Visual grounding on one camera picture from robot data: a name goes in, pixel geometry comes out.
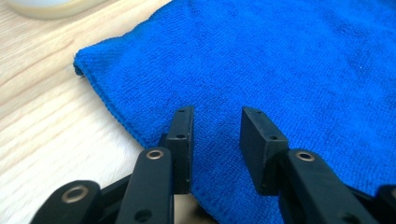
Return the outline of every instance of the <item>towel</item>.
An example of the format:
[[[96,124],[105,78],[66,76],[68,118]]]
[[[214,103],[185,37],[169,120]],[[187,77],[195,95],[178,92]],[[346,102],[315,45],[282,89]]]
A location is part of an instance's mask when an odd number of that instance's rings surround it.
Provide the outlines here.
[[[192,194],[220,223],[282,222],[242,158],[244,105],[346,184],[373,195],[396,183],[393,0],[174,0],[75,67],[143,147],[195,105]]]

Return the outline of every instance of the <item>white object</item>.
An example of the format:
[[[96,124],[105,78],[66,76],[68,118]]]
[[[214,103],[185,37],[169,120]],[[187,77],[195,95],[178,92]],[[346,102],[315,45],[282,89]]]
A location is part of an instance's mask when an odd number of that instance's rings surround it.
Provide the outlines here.
[[[39,19],[60,19],[73,16],[106,0],[6,0],[22,15]]]

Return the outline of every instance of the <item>wood grain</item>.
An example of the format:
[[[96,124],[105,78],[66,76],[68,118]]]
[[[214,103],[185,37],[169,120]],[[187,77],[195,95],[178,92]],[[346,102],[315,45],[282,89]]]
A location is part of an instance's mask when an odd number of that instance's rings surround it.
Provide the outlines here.
[[[70,181],[105,187],[133,171],[141,146],[72,62],[79,49],[123,35],[168,1],[111,0],[58,21],[25,18],[0,2],[0,223],[28,223]],[[194,209],[191,197],[178,198],[176,210]]]

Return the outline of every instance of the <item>light wood surface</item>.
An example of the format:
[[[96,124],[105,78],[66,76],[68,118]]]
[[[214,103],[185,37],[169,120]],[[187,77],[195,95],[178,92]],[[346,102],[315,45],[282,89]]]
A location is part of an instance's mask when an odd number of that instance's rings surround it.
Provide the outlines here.
[[[0,223],[28,223],[70,181],[105,187],[133,171],[141,146],[72,63],[79,49],[129,32],[168,1],[111,0],[58,21],[0,2]],[[182,207],[193,209],[193,198],[176,203],[176,223],[189,223]]]

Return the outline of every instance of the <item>blue microfiber towel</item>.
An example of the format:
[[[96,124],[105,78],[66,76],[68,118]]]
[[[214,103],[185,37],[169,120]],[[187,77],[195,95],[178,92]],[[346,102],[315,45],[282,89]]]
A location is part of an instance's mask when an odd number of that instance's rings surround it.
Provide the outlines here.
[[[192,193],[220,223],[281,222],[239,149],[243,105],[369,194],[396,183],[396,2],[174,0],[76,71],[144,147],[195,105]]]

